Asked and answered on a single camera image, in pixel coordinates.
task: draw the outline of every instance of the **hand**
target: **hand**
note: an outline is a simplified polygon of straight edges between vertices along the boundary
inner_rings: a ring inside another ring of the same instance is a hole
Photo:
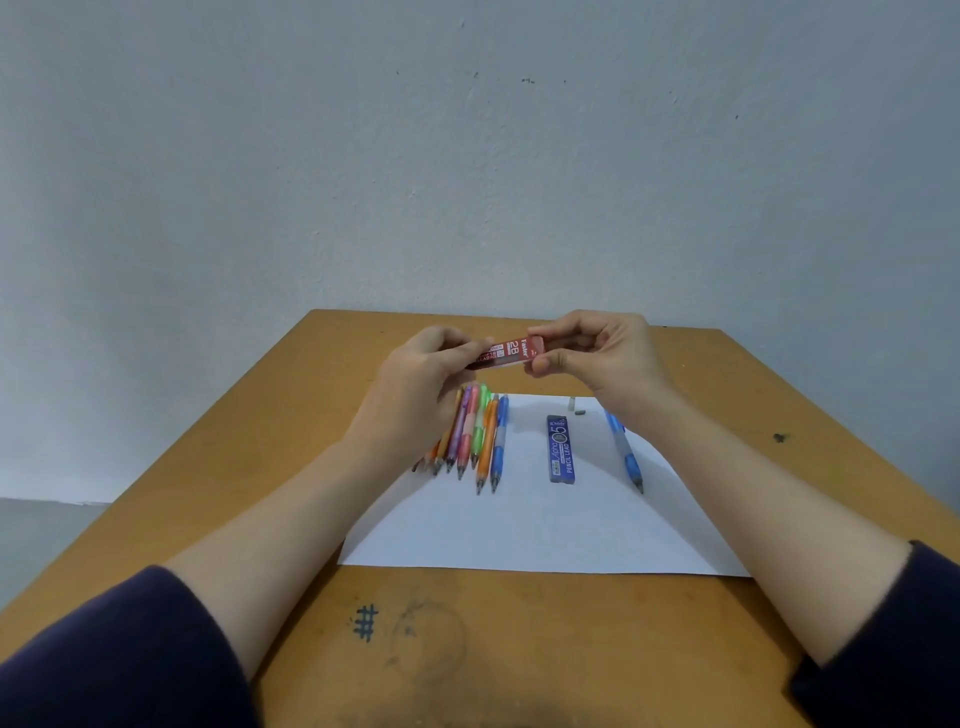
[[[547,353],[524,365],[527,374],[576,376],[634,432],[650,407],[677,395],[639,314],[571,311],[529,333],[543,337]]]
[[[492,343],[471,340],[456,328],[425,328],[380,366],[345,440],[369,457],[385,458],[397,474],[410,468],[443,437],[457,389],[475,379],[464,367]]]

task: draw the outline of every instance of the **forearm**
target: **forearm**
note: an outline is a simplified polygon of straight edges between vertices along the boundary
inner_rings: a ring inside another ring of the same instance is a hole
[[[349,529],[397,477],[339,442],[165,565],[216,619],[252,677],[282,623]]]
[[[641,432],[809,655],[821,665],[828,661],[886,595],[909,544],[756,452],[680,396],[653,407]]]

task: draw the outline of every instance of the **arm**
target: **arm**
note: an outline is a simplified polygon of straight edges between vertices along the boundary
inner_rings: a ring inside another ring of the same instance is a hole
[[[303,591],[364,511],[453,419],[464,367],[492,340],[433,327],[391,353],[344,439],[165,565],[251,678]]]
[[[528,373],[576,376],[657,448],[809,655],[820,665],[835,655],[887,594],[909,544],[699,412],[673,387],[641,316],[574,311],[530,333],[548,352]]]

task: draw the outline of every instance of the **dark sleeve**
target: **dark sleeve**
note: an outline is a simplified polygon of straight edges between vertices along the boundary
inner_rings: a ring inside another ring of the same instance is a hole
[[[960,725],[960,567],[915,543],[876,612],[829,663],[804,657],[794,697],[819,728]]]
[[[256,726],[220,627],[149,567],[43,630],[0,665],[0,725]]]

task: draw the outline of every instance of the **pink mechanical pencil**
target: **pink mechanical pencil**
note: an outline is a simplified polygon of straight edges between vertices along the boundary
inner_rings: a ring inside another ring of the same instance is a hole
[[[477,419],[477,404],[480,402],[480,387],[474,384],[470,390],[470,402],[467,407],[467,416],[464,418],[464,427],[460,435],[460,449],[457,450],[457,479],[463,479],[467,463],[470,461],[470,443],[473,442],[473,425]]]
[[[460,439],[461,435],[464,432],[464,419],[467,418],[467,408],[470,404],[470,400],[473,398],[473,393],[476,392],[480,394],[480,385],[469,384],[467,389],[464,390],[464,395],[460,398],[460,410],[457,412],[457,423],[453,426],[453,432],[450,434],[450,442],[446,446],[446,471],[449,473],[450,468],[453,467],[453,464],[457,462],[457,452],[460,451]],[[473,426],[470,426],[470,432],[473,431]]]

